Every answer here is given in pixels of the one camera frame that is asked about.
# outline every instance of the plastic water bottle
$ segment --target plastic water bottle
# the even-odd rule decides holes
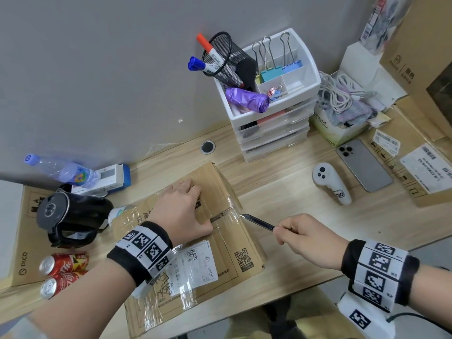
[[[70,160],[55,156],[29,154],[24,162],[36,166],[43,174],[63,183],[92,188],[99,181],[99,174]]]

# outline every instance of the wooden desk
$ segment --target wooden desk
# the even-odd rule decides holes
[[[199,150],[207,139],[216,144],[210,155]],[[367,193],[334,149],[313,130],[305,142],[246,164],[228,125],[132,166],[133,185],[110,199],[115,206],[137,202],[209,160],[229,180],[244,209],[270,223],[310,213],[347,239],[372,238],[406,250],[452,235],[449,204],[416,208],[397,181],[377,193]],[[312,169],[320,162],[336,167],[352,195],[350,206],[340,205],[329,189],[314,185]],[[262,273],[157,326],[142,338],[172,338],[340,275],[313,266],[286,245],[279,246],[269,231],[258,226],[251,230],[267,254]],[[110,231],[96,239],[90,251],[92,264],[99,262],[113,244]],[[39,286],[24,286],[0,294],[0,323],[36,308],[41,302],[38,289]],[[125,311],[121,307],[102,337],[127,336]]]

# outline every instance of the black cable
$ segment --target black cable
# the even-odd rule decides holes
[[[438,326],[438,327],[439,327],[440,329],[442,329],[443,331],[446,331],[446,332],[448,332],[450,335],[452,335],[452,331],[450,331],[450,330],[448,330],[447,328],[445,328],[444,326],[438,324],[438,322],[435,322],[435,321],[433,321],[433,320],[430,320],[430,319],[426,318],[425,316],[422,316],[422,315],[419,315],[419,314],[416,314],[416,313],[399,313],[399,314],[395,314],[395,315],[390,316],[389,318],[387,318],[386,321],[387,321],[387,322],[392,322],[393,320],[397,319],[398,317],[404,316],[404,315],[415,316],[415,317],[417,317],[417,318],[421,318],[421,319],[427,320],[428,322],[430,322],[430,323],[432,323],[432,324]]]

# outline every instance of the wristband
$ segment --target wristband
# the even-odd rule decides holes
[[[166,231],[154,222],[143,222],[119,240],[107,258],[121,265],[139,286],[158,278],[173,260],[173,243]]]
[[[373,240],[353,240],[344,253],[341,271],[348,290],[390,312],[395,303],[408,305],[420,262],[408,252]]]

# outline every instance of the red can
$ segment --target red can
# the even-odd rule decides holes
[[[80,276],[86,273],[86,270],[76,273],[58,273],[46,279],[41,285],[41,297],[46,300],[54,297],[61,290],[66,289],[69,285],[78,280]]]
[[[39,264],[39,271],[44,276],[54,276],[57,273],[72,273],[86,269],[89,256],[81,254],[53,254],[45,257]]]

